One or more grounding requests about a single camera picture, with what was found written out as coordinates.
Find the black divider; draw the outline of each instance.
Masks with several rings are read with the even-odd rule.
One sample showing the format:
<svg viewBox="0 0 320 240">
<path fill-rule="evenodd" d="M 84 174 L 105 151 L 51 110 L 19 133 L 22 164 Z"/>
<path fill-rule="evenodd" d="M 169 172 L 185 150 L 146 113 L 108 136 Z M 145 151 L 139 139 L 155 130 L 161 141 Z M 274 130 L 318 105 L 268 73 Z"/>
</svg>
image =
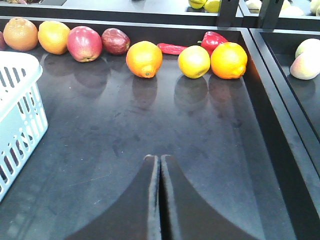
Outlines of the black divider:
<svg viewBox="0 0 320 240">
<path fill-rule="evenodd" d="M 132 8 L 130 1 L 127 3 L 108 2 L 105 9 L 85 9 L 76 6 L 76 3 L 73 6 L 65 6 L 62 4 L 63 1 L 58 0 L 45 1 L 47 2 L 43 2 L 43 4 L 31 5 L 6 4 L 0 7 L 0 16 L 192 26 L 217 26 L 219 24 L 222 27 L 241 27 L 243 19 L 238 8 L 239 0 L 222 0 L 221 11 L 223 13 L 221 14 L 204 12 L 201 9 L 192 8 L 190 10 L 191 7 L 179 9 L 180 6 L 171 0 L 161 0 L 163 7 L 158 4 L 155 9 L 149 11 L 145 11 L 143 7 Z M 112 10 L 115 7 L 113 5 L 122 5 L 123 9 L 121 11 Z"/>
</svg>

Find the black tray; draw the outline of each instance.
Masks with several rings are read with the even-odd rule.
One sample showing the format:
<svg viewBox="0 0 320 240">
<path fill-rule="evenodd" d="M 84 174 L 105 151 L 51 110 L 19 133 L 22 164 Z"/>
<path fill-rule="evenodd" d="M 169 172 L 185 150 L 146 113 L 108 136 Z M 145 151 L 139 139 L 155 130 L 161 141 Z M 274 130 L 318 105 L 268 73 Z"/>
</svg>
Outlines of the black tray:
<svg viewBox="0 0 320 240">
<path fill-rule="evenodd" d="M 67 0 L 58 6 L 49 3 L 0 3 L 0 16 L 241 27 L 243 15 L 238 2 L 222 0 L 219 13 L 208 13 L 203 8 L 193 9 L 187 0 Z"/>
<path fill-rule="evenodd" d="M 125 56 L 78 63 L 69 53 L 30 51 L 44 69 L 38 87 L 49 128 L 1 202 L 1 240 L 63 239 L 92 223 L 121 198 L 146 154 L 173 155 L 203 201 L 255 239 L 320 238 L 318 175 L 247 29 L 58 21 L 100 34 L 117 27 L 132 43 L 189 46 L 217 31 L 244 47 L 247 71 L 192 80 L 177 56 L 164 55 L 146 80 Z"/>
<path fill-rule="evenodd" d="M 300 80 L 290 74 L 298 45 L 309 38 L 320 39 L 319 32 L 261 29 L 250 30 L 264 62 L 284 99 L 305 146 L 320 173 L 319 80 Z"/>
<path fill-rule="evenodd" d="M 263 0 L 261 9 L 267 10 L 267 14 L 250 13 L 245 2 L 246 0 L 239 0 L 239 7 L 243 14 L 242 26 L 245 28 L 301 31 L 319 31 L 320 29 L 320 17 L 311 13 L 310 0 L 290 1 L 292 6 L 303 10 L 305 16 L 279 16 L 283 0 Z"/>
</svg>

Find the dark countertop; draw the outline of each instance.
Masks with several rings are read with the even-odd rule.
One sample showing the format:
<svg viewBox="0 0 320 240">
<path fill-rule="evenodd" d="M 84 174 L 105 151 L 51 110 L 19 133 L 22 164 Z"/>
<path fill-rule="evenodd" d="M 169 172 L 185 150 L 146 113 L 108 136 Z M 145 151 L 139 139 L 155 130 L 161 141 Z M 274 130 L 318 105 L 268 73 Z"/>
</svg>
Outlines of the dark countertop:
<svg viewBox="0 0 320 240">
<path fill-rule="evenodd" d="M 289 221 L 243 80 L 189 80 L 170 55 L 145 80 L 123 56 L 78 63 L 40 47 L 33 54 L 44 69 L 38 86 L 49 127 L 1 203 L 2 240 L 63 239 L 115 202 L 147 154 L 175 155 L 200 195 L 258 239 L 261 208 Z M 248 162 L 256 158 L 259 167 Z M 256 196 L 265 181 L 269 189 Z M 272 209 L 257 204 L 270 195 Z"/>
</svg>

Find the yellow fruit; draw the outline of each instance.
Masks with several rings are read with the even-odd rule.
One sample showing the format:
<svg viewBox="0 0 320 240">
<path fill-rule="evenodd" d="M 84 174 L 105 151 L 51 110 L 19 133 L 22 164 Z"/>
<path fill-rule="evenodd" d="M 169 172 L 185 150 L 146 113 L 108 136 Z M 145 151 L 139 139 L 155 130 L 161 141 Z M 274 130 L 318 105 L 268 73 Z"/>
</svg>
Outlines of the yellow fruit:
<svg viewBox="0 0 320 240">
<path fill-rule="evenodd" d="M 207 0 L 203 7 L 208 13 L 218 13 L 220 3 L 220 0 Z"/>
<path fill-rule="evenodd" d="M 152 78 L 162 65 L 163 55 L 159 47 L 150 41 L 133 44 L 126 53 L 125 62 L 130 71 L 141 78 Z"/>
<path fill-rule="evenodd" d="M 246 72 L 248 56 L 235 42 L 224 42 L 211 54 L 211 69 L 222 79 L 237 79 Z"/>
<path fill-rule="evenodd" d="M 178 64 L 185 76 L 197 79 L 210 69 L 210 56 L 203 47 L 193 45 L 187 47 L 179 54 Z"/>
<path fill-rule="evenodd" d="M 64 54 L 67 49 L 69 27 L 59 21 L 44 21 L 39 26 L 38 39 L 41 46 L 51 54 Z"/>
<path fill-rule="evenodd" d="M 207 0 L 188 0 L 189 5 L 193 8 L 193 9 L 200 9 L 202 8 Z"/>
<path fill-rule="evenodd" d="M 29 51 L 38 44 L 38 29 L 31 21 L 16 16 L 5 25 L 3 38 L 11 48 Z"/>
</svg>

